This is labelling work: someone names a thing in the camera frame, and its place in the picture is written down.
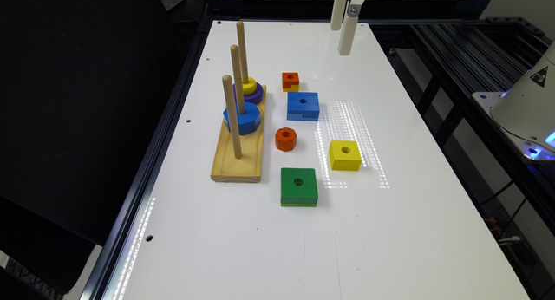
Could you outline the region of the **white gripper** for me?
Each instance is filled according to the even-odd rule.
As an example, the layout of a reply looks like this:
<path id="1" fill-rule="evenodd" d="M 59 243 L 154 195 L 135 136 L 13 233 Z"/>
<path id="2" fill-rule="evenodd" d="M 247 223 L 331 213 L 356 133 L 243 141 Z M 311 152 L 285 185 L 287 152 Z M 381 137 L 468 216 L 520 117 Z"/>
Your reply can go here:
<path id="1" fill-rule="evenodd" d="M 341 29 L 338 46 L 338 52 L 341 56 L 350 54 L 356 33 L 358 17 L 361 12 L 360 5 L 350 5 L 345 11 L 346 2 L 347 0 L 334 0 L 330 19 L 330 27 L 333 31 Z"/>

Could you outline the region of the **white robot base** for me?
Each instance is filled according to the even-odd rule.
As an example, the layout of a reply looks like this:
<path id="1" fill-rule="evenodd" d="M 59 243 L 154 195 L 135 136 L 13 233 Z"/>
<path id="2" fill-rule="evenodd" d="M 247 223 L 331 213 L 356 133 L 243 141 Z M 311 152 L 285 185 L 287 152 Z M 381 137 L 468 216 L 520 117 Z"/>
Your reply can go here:
<path id="1" fill-rule="evenodd" d="M 520 153 L 554 160 L 554 47 L 506 92 L 476 92 L 475 101 Z"/>

